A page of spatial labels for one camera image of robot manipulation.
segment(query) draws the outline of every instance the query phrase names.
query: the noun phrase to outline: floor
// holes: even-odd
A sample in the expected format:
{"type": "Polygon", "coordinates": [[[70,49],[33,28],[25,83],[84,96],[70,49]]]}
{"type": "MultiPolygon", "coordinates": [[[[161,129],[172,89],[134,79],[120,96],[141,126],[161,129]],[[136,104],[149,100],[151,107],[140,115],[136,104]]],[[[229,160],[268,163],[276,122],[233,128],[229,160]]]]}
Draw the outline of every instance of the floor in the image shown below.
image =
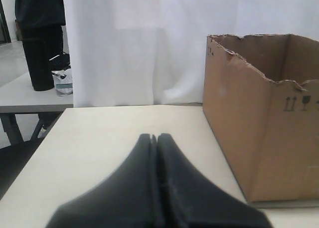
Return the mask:
{"type": "MultiPolygon", "coordinates": [[[[22,42],[0,45],[0,87],[28,72],[22,42]]],[[[38,118],[34,114],[17,115],[19,128],[25,141],[31,138],[38,118]]],[[[9,146],[10,142],[0,125],[0,148],[9,146]]]]}

